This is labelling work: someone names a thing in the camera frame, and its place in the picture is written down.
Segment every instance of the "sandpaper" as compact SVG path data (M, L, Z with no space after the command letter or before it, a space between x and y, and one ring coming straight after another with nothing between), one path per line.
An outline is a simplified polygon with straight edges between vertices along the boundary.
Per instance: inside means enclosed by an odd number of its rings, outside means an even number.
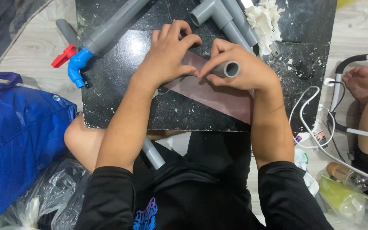
M194 66L200 71L206 62L207 60L204 58L187 51L181 64ZM181 76L164 86L233 118L251 124L253 98L248 91L229 86L214 86L207 79L196 76Z

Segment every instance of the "black shirt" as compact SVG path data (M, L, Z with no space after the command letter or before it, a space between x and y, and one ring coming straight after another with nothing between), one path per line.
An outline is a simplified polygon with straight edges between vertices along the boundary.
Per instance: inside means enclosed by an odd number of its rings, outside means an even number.
M258 193L267 227L220 183L183 180L135 194L132 174L97 168L85 192L75 229L333 229L291 162L273 162L258 172Z

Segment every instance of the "white plastic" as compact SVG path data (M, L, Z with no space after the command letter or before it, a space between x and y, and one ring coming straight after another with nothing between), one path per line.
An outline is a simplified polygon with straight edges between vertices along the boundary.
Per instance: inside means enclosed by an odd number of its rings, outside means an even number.
M39 218L55 210L52 230L72 230L89 178L90 173L74 160L65 159L50 166L32 188L0 216L0 230L37 230Z

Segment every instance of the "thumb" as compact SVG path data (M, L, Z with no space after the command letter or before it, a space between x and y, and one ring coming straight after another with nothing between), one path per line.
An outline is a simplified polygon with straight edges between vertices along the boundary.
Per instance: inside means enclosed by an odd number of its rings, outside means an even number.
M212 82L214 86L228 86L230 84L229 81L232 81L232 78L228 77L219 77L214 74L210 74L207 76L207 80Z
M197 68L191 65L182 65L179 68L179 74L180 75L191 75L191 76L197 76L199 74Z

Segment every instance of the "blue bag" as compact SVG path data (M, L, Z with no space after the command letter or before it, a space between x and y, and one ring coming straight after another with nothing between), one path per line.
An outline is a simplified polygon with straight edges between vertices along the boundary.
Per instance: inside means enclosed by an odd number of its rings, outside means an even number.
M16 86L19 74L0 79L0 215L23 195L55 157L63 155L63 135L76 105L52 93Z

